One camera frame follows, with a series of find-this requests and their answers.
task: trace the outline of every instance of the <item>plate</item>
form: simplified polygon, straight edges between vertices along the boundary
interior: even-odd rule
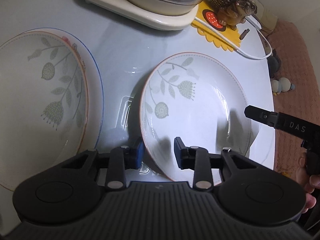
[[[20,34],[0,47],[0,184],[23,180],[75,155],[88,113],[78,53],[45,32]]]
[[[44,31],[55,34],[68,42],[73,48],[76,48],[79,53],[81,63],[85,68],[89,99],[87,127],[79,152],[96,148],[102,128],[104,111],[102,79],[96,61],[82,41],[68,32],[55,28],[39,28],[27,32],[32,31]]]
[[[173,140],[219,154],[223,147],[245,155],[251,121],[238,80],[207,55],[185,52],[161,62],[149,76],[141,96],[140,128],[147,151],[159,169],[174,181],[189,181],[193,171],[178,168]],[[219,181],[213,171],[214,181]]]

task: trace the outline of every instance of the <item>yellow placemat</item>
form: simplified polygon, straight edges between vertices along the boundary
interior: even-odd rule
[[[206,1],[203,1],[199,4],[196,17],[203,20],[204,22],[207,22],[215,29],[219,30],[223,36],[225,36],[228,40],[232,41],[234,44],[240,47],[241,40],[240,40],[240,34],[238,30],[233,31],[228,25],[221,26],[220,24],[218,24],[216,19],[216,14],[213,12],[211,6]],[[191,26],[197,28],[198,33],[202,36],[205,36],[208,42],[213,42],[213,44],[217,48],[221,47],[223,48],[224,51],[227,51],[228,49],[231,52],[233,52],[234,49],[229,44],[227,44],[219,36],[217,36],[213,31],[209,30],[207,27],[205,27],[201,23],[194,20],[191,23]]]

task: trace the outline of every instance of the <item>pug figurine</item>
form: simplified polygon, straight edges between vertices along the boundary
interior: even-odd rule
[[[245,17],[257,13],[257,5],[253,0],[236,0],[228,7],[220,8],[217,14],[218,23],[237,30],[237,24],[245,23]]]

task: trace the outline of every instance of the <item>human hand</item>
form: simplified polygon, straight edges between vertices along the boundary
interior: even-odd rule
[[[302,213],[308,211],[309,208],[313,208],[316,204],[316,198],[311,195],[315,188],[320,189],[320,175],[311,175],[307,174],[306,170],[307,157],[306,154],[299,159],[299,168],[296,171],[296,180],[306,191],[306,206]]]

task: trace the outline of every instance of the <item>table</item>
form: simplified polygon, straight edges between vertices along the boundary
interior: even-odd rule
[[[108,151],[127,141],[128,134],[116,128],[123,98],[133,98],[151,70],[179,52],[194,51],[216,58],[239,80],[249,104],[274,110],[267,61],[250,60],[236,52],[217,49],[191,26],[182,31],[154,30],[84,0],[0,0],[0,44],[41,27],[59,28],[75,35],[89,48],[99,66],[105,95],[99,151]],[[241,48],[251,55],[264,55],[260,38],[250,23],[239,26],[239,32],[247,28],[251,31]],[[260,125],[250,158],[273,169],[274,153],[275,131]],[[130,172],[131,178],[141,178],[138,171]],[[0,187],[1,234],[19,223],[11,198],[12,192]]]

